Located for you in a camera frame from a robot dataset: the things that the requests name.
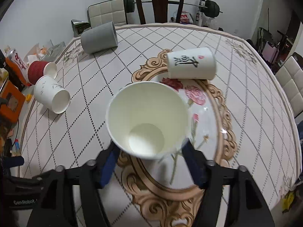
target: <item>orange box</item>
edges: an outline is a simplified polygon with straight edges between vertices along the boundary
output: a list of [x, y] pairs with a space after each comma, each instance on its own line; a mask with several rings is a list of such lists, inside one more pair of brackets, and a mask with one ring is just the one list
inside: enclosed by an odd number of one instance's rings
[[8, 80], [4, 84], [0, 97], [8, 100], [7, 105], [1, 105], [0, 115], [8, 119], [12, 124], [16, 123], [23, 107], [25, 96]]

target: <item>weight plate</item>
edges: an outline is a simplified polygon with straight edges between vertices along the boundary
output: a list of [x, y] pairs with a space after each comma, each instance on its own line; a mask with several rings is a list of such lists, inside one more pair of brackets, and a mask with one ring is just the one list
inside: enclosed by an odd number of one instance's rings
[[127, 13], [134, 12], [134, 0], [127, 0]]
[[220, 7], [216, 2], [214, 2], [214, 5], [215, 5], [214, 18], [216, 18], [220, 14]]
[[123, 5], [124, 5], [125, 12], [128, 13], [128, 10], [127, 10], [127, 0], [123, 0]]
[[215, 18], [214, 14], [215, 14], [215, 4], [213, 1], [211, 0], [207, 0], [205, 1], [205, 6], [207, 7], [205, 9], [205, 16], [210, 17], [210, 18]]

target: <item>white upholstered chair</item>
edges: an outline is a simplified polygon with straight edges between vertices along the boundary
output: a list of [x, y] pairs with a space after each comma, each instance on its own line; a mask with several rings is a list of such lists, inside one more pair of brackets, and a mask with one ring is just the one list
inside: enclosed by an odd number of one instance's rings
[[110, 0], [91, 5], [87, 9], [87, 17], [91, 27], [113, 21], [115, 26], [127, 24], [123, 0]]
[[303, 111], [303, 70], [291, 56], [275, 76], [290, 102], [294, 116], [298, 116]]

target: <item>small yellow object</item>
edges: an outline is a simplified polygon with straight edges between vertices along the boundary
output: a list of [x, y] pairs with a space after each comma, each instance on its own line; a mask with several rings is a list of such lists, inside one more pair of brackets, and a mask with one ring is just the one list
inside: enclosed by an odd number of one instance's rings
[[12, 154], [12, 157], [17, 156], [15, 152], [13, 152], [12, 150], [10, 151], [10, 153]]
[[289, 211], [293, 201], [294, 201], [294, 191], [290, 191], [286, 194], [285, 198], [282, 200], [282, 212]]
[[6, 79], [8, 75], [9, 75], [9, 73], [8, 73], [7, 71], [5, 71], [5, 72], [3, 73], [3, 79]]
[[25, 100], [26, 100], [27, 102], [30, 102], [31, 98], [32, 98], [32, 95], [31, 95], [31, 94], [28, 94], [28, 95], [25, 97]]

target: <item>screw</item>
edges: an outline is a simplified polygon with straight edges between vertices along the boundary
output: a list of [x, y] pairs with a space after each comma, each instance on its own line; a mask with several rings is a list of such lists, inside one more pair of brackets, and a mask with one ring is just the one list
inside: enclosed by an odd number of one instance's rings
[[215, 166], [215, 165], [216, 165], [216, 162], [214, 162], [214, 161], [211, 160], [211, 159], [207, 160], [206, 163], [207, 163], [209, 166]]
[[245, 166], [239, 166], [238, 169], [242, 172], [246, 172], [247, 168]]
[[96, 163], [97, 163], [97, 162], [96, 162], [95, 159], [90, 159], [88, 162], [86, 162], [86, 164], [87, 164], [88, 166], [94, 166]]
[[64, 171], [64, 169], [65, 169], [64, 166], [57, 166], [55, 170], [56, 172], [61, 172]]

